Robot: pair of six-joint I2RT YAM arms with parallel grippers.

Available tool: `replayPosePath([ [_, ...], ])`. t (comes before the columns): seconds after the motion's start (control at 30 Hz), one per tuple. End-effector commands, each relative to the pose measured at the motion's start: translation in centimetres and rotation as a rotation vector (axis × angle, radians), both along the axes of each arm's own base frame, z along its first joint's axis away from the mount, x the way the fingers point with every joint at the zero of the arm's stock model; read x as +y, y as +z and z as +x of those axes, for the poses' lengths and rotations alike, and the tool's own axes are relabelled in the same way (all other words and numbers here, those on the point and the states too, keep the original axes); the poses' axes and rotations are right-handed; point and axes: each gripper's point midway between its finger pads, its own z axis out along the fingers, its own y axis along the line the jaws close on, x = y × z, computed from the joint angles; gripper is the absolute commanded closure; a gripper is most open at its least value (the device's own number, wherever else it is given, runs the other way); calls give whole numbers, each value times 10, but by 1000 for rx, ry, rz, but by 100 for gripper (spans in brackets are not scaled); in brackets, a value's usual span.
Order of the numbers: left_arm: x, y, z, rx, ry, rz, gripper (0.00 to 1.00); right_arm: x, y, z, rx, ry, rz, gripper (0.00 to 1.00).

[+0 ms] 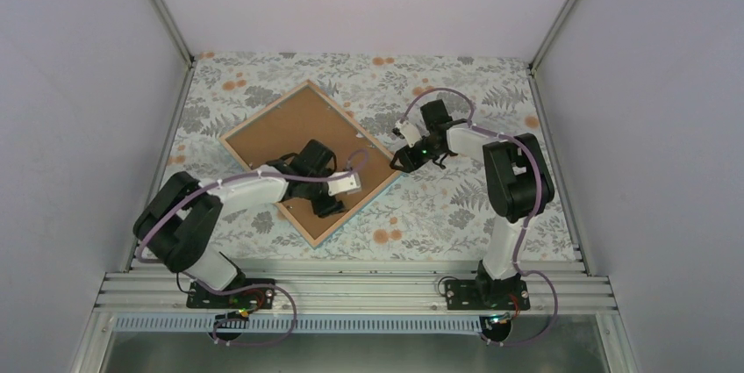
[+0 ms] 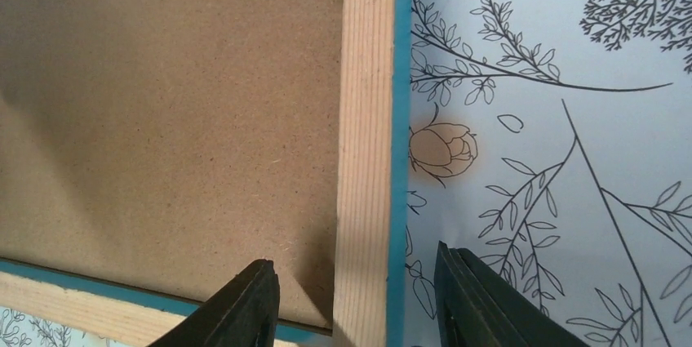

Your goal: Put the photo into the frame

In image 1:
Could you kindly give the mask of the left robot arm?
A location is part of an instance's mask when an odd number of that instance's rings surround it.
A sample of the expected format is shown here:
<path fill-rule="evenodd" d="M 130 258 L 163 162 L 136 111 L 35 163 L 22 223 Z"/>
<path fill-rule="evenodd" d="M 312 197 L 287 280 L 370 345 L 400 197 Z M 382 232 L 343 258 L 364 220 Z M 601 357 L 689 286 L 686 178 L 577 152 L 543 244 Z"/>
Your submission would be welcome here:
<path fill-rule="evenodd" d="M 162 263 L 195 280 L 224 307 L 243 298 L 245 274 L 211 244 L 220 218 L 250 207 L 293 198 L 311 204 L 313 214 L 342 213 L 338 196 L 361 187 L 359 170 L 339 169 L 336 154 L 317 140 L 299 153 L 267 161 L 244 174 L 199 180 L 185 171 L 172 175 L 135 221 L 132 232 L 141 262 Z"/>

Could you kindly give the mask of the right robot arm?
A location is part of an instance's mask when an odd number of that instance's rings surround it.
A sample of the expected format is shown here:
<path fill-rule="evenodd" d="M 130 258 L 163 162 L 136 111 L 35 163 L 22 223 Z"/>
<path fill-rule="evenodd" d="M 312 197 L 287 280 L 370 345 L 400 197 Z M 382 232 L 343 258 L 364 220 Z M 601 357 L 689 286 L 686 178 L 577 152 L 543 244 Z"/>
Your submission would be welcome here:
<path fill-rule="evenodd" d="M 448 156 L 466 156 L 483 165 L 490 206 L 502 218 L 493 227 L 475 279 L 477 302 L 496 309 L 519 294 L 523 275 L 519 254 L 532 218 L 554 199 L 555 188 L 536 136 L 509 136 L 450 116 L 443 101 L 421 108 L 426 132 L 398 120 L 392 132 L 406 144 L 394 153 L 390 167 L 411 173 L 428 162 L 441 167 Z"/>

